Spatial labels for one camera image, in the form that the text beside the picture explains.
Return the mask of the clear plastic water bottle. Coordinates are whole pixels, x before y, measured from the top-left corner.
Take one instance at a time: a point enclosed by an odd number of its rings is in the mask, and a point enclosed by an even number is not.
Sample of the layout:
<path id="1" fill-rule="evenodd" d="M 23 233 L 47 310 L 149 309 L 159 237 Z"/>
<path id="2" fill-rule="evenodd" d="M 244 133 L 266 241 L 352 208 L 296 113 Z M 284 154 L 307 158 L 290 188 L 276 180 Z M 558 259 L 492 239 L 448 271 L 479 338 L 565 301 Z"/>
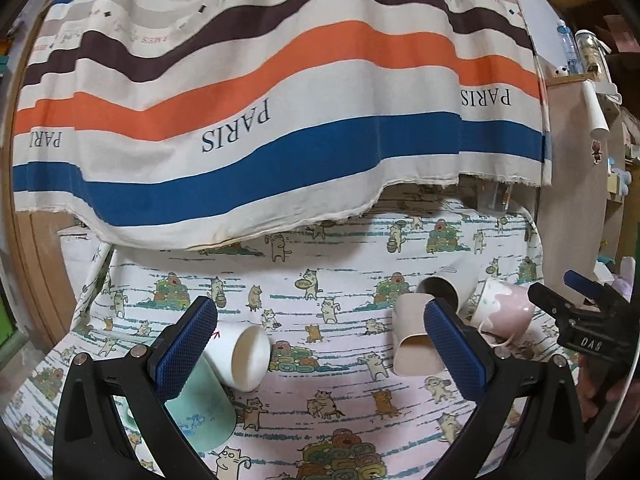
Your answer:
<path id="1" fill-rule="evenodd" d="M 556 31 L 562 42 L 567 71 L 571 75 L 581 74 L 584 69 L 572 31 L 563 20 L 559 20 L 556 24 Z"/>

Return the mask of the pink white mug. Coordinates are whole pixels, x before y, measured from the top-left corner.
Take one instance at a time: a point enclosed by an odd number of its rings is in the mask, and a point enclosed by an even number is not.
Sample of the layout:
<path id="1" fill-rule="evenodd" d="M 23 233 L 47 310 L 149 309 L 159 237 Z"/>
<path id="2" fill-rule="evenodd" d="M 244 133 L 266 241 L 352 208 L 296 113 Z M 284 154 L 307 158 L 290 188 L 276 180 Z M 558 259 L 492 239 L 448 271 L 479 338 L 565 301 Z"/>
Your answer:
<path id="1" fill-rule="evenodd" d="M 501 339 L 495 347 L 502 347 L 525 334 L 535 309 L 527 287 L 488 278 L 470 324 L 482 335 Z"/>

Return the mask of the cat pattern bed sheet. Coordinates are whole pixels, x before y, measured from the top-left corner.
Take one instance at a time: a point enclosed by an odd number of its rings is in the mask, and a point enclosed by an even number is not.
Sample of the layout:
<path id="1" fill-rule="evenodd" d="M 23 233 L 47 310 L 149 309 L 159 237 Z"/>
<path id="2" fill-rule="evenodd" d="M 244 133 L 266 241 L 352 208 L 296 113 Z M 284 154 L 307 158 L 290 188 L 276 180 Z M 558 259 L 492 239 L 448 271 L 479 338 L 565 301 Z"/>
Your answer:
<path id="1" fill-rule="evenodd" d="M 533 216 L 483 214 L 469 196 L 390 188 L 368 214 L 197 252 L 102 244 L 70 332 L 17 389 L 2 418 L 42 474 L 52 471 L 70 362 L 118 358 L 154 339 L 199 296 L 221 321 L 262 327 L 268 370 L 232 393 L 231 438 L 203 457 L 223 479 L 421 479 L 473 411 L 445 372 L 393 371 L 397 299 L 458 260 L 477 281 L 542 277 Z"/>

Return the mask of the striped Paris blanket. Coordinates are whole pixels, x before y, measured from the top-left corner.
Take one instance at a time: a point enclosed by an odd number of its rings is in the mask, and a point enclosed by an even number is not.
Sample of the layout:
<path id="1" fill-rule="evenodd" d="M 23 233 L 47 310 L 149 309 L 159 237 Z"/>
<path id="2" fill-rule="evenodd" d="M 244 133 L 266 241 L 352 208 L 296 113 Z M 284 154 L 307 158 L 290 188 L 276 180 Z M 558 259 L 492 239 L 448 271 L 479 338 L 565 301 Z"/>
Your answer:
<path id="1" fill-rule="evenodd" d="M 386 186 L 551 180 L 518 0 L 52 0 L 12 126 L 18 211 L 219 246 Z"/>

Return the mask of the wooden shelf unit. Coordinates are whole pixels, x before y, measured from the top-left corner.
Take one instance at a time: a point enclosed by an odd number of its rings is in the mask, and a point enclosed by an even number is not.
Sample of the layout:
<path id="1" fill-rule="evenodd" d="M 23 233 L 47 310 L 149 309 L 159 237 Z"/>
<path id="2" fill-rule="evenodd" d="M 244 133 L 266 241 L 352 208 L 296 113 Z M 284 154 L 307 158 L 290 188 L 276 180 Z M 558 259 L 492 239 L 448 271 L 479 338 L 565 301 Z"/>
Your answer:
<path id="1" fill-rule="evenodd" d="M 544 284 L 575 304 L 584 297 L 564 284 L 565 272 L 591 278 L 599 256 L 618 261 L 634 252 L 636 240 L 624 225 L 631 201 L 608 192 L 608 158 L 624 166 L 622 114 L 613 104 L 605 107 L 610 134 L 595 162 L 585 88 L 584 77 L 548 80 L 552 185 L 540 191 L 537 217 Z"/>

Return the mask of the mint green cup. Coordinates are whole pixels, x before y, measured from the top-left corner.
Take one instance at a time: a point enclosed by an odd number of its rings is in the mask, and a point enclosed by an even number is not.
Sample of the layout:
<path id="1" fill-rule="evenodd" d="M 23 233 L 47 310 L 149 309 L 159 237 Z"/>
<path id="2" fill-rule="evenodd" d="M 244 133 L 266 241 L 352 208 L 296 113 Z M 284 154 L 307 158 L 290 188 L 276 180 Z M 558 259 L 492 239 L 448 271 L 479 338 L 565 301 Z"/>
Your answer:
<path id="1" fill-rule="evenodd" d="M 196 452 L 226 443 L 236 426 L 236 411 L 204 356 L 198 359 L 180 394 L 165 408 Z"/>

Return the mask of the beige square cup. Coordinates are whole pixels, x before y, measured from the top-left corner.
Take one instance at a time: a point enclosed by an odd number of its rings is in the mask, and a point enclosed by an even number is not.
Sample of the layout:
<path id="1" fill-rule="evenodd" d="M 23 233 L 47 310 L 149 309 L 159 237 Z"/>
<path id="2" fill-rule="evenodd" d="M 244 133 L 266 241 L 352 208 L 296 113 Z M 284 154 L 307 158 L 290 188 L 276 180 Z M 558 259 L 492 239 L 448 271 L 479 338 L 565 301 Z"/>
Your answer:
<path id="1" fill-rule="evenodd" d="M 426 377 L 445 369 L 424 327 L 424 310 L 432 295 L 412 292 L 398 297 L 392 313 L 393 372 L 400 377 Z"/>

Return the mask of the clear glass jar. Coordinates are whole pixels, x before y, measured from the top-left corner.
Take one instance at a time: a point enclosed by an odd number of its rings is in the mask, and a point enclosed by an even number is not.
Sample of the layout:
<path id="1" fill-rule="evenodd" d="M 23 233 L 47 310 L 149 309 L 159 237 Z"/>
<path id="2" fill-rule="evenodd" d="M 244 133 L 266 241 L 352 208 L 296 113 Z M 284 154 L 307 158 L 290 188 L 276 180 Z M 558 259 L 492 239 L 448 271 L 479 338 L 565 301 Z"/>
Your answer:
<path id="1" fill-rule="evenodd" d="M 594 32 L 587 29 L 579 29 L 575 32 L 575 41 L 585 71 L 593 74 L 595 80 L 609 80 L 611 74 L 606 56 L 612 50 Z"/>

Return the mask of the white round cup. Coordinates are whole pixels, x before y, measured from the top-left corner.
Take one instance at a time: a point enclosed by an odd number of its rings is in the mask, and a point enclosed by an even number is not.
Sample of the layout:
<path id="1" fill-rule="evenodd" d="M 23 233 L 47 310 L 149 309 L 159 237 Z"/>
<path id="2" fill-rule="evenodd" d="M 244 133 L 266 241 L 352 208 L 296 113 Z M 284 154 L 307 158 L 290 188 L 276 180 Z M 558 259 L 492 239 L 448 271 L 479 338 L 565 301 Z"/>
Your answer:
<path id="1" fill-rule="evenodd" d="M 265 378 L 271 346 L 260 325 L 219 322 L 203 352 L 204 359 L 225 386 L 239 392 L 255 390 Z"/>

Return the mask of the grey cylindrical cup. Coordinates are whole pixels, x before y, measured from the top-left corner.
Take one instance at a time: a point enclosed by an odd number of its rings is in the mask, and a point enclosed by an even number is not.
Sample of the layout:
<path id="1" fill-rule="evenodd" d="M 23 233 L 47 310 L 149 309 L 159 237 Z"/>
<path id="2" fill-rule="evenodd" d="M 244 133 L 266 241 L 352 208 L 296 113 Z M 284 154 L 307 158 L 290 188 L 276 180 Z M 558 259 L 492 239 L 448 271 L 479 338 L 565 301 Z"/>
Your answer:
<path id="1" fill-rule="evenodd" d="M 416 291 L 442 298 L 459 312 L 474 294 L 479 277 L 480 265 L 477 262 L 471 258 L 459 258 L 420 281 Z"/>

